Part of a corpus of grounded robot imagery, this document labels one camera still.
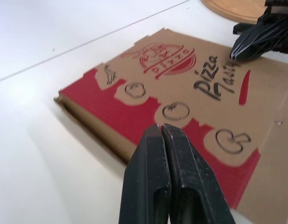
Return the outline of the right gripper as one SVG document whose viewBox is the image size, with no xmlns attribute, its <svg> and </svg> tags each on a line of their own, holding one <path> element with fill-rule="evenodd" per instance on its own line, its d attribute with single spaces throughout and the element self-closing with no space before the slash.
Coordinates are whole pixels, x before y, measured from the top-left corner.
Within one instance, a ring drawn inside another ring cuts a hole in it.
<svg viewBox="0 0 288 224">
<path fill-rule="evenodd" d="M 257 20 L 257 25 L 288 25 L 288 0 L 267 0 L 266 9 Z"/>
</svg>

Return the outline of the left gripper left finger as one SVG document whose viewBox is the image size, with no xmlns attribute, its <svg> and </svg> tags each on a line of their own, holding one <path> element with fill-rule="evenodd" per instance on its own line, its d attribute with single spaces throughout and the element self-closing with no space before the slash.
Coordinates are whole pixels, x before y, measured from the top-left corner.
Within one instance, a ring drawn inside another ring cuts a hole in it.
<svg viewBox="0 0 288 224">
<path fill-rule="evenodd" d="M 124 172 L 120 224 L 166 224 L 171 178 L 157 124 L 147 128 Z"/>
</svg>

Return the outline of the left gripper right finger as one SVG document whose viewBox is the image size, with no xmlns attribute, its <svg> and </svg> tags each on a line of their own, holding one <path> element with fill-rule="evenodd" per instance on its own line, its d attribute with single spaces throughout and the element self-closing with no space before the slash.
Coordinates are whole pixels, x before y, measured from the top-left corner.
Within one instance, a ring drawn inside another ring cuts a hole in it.
<svg viewBox="0 0 288 224">
<path fill-rule="evenodd" d="M 179 128 L 162 125 L 171 175 L 172 224 L 235 222 L 212 168 Z"/>
</svg>

